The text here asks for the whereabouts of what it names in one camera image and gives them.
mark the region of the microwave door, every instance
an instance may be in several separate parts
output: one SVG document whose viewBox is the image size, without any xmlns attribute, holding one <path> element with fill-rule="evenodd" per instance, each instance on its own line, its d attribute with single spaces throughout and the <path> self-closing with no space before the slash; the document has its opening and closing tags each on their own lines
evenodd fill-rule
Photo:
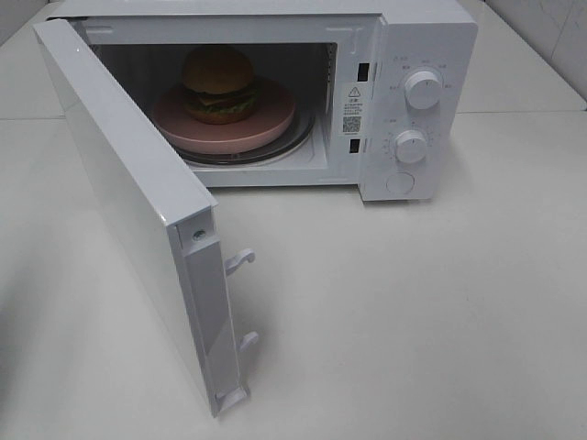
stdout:
<svg viewBox="0 0 587 440">
<path fill-rule="evenodd" d="M 215 200 L 72 25 L 35 31 L 102 215 L 216 416 L 246 396 L 226 275 L 254 256 L 223 261 Z"/>
</svg>

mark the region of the sticker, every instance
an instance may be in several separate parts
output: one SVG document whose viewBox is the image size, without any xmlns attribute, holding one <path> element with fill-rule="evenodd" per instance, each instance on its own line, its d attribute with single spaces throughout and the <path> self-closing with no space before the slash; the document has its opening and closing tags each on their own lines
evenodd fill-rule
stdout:
<svg viewBox="0 0 587 440">
<path fill-rule="evenodd" d="M 342 119 L 339 122 L 341 135 L 358 136 L 365 130 L 365 113 L 371 87 L 369 82 L 347 82 L 342 85 Z"/>
</svg>

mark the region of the control panel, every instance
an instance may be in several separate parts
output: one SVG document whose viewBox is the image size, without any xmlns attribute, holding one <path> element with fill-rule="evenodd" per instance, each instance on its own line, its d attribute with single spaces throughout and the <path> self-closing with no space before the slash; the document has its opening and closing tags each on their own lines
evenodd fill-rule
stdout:
<svg viewBox="0 0 587 440">
<path fill-rule="evenodd" d="M 366 201 L 428 199 L 448 151 L 477 27 L 470 22 L 385 29 L 361 195 Z"/>
</svg>

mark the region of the microwave oven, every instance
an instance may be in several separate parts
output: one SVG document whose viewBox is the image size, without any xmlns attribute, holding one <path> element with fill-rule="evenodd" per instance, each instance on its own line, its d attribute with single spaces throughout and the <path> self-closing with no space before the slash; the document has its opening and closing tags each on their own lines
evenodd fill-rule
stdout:
<svg viewBox="0 0 587 440">
<path fill-rule="evenodd" d="M 226 276 L 254 253 L 223 260 L 206 187 L 430 198 L 477 26 L 456 0 L 65 0 L 35 32 L 104 218 L 216 416 L 247 395 L 257 336 L 235 337 Z M 218 43 L 292 94 L 293 122 L 244 153 L 174 149 L 153 106 Z"/>
</svg>

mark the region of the power knob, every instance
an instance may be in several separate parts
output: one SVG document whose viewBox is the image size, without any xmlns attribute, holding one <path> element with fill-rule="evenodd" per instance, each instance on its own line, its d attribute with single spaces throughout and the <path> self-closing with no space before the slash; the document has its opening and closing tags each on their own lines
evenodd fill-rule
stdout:
<svg viewBox="0 0 587 440">
<path fill-rule="evenodd" d="M 428 142 L 419 130 L 406 130 L 395 139 L 395 157 L 402 163 L 417 163 L 427 153 Z"/>
<path fill-rule="evenodd" d="M 431 70 L 416 71 L 404 84 L 405 99 L 417 110 L 425 110 L 440 100 L 442 77 Z"/>
</svg>

